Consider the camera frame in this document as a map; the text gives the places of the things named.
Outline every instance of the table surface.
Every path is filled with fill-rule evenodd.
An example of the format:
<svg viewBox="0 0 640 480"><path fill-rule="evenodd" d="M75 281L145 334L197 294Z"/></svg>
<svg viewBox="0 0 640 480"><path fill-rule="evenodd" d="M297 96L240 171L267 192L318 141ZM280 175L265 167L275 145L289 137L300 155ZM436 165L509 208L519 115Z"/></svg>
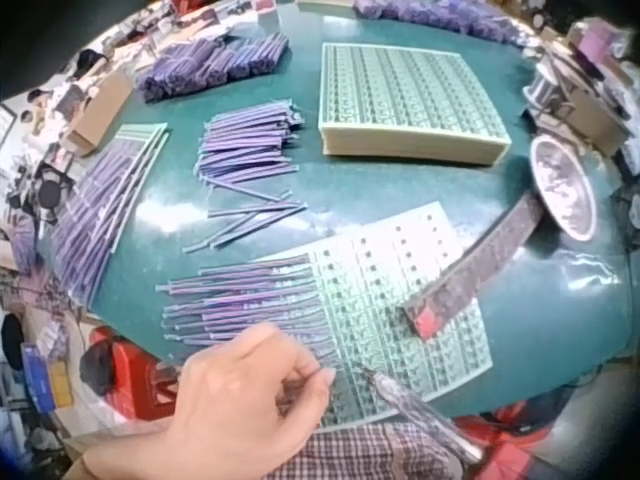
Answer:
<svg viewBox="0 0 640 480"><path fill-rule="evenodd" d="M257 26L242 26L255 34ZM118 251L109 263L93 310L121 334L153 354L176 361L162 338L162 306L154 290L198 267L244 262L336 235L360 225L439 201L465 248L471 246L531 187L530 138L521 121L521 89L533 66L513 48L445 31L391 21L363 21L341 8L301 11L281 5L260 19L291 43L279 73L187 98L144 105L134 94L117 119L167 122L171 136L139 197ZM329 158L317 131L323 41L410 46L460 53L500 112L513 145L489 169L382 158ZM235 205L239 196L211 196L192 174L203 122L212 115L272 99L292 98L307 119L290 155L300 172L257 185L265 192L291 188L309 204L282 221L222 251L182 254L180 247L216 231L208 207ZM546 392L614 356L632 332L628 261L611 217L610 193L619 185L612 168L586 160L596 191L599 227L580 244L545 219L525 248L480 295L494 367L441 397L448 415L497 408Z"/></svg>

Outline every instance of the hand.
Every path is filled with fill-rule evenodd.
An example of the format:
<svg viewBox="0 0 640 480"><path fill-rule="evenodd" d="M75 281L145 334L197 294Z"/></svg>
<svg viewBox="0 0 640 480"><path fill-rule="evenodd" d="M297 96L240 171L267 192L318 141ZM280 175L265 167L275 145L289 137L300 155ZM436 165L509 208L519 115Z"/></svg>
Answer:
<svg viewBox="0 0 640 480"><path fill-rule="evenodd" d="M304 447L334 377L335 370L321 369L306 347L268 323L196 353L182 371L154 478L251 480L270 473ZM284 381L304 386L283 417L276 398Z"/></svg>

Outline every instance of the wrist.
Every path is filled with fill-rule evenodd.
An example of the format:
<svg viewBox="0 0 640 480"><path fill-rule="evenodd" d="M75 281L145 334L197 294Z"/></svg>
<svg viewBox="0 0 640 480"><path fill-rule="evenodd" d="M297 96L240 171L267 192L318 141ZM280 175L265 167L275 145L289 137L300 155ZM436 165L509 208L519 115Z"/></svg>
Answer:
<svg viewBox="0 0 640 480"><path fill-rule="evenodd" d="M163 438L163 432L117 438L90 448L84 464L100 480L160 480L168 473Z"/></svg>

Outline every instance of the fingernail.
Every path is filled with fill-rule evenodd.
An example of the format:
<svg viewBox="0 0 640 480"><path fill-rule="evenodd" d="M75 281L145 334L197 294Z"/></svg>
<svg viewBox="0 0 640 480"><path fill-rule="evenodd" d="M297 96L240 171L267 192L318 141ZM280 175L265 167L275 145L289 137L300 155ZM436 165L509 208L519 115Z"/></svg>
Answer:
<svg viewBox="0 0 640 480"><path fill-rule="evenodd" d="M330 387L336 378L336 369L324 368L320 374L322 375L322 379L327 383L327 386Z"/></svg>

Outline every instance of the plaid shirt sleeve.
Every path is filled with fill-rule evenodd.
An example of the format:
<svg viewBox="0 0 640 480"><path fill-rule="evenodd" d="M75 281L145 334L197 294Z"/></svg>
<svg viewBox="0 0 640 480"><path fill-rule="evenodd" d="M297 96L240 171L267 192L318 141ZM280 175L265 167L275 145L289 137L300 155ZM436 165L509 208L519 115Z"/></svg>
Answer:
<svg viewBox="0 0 640 480"><path fill-rule="evenodd" d="M411 480L460 478L461 466L409 423L363 425L311 437L267 480Z"/></svg>

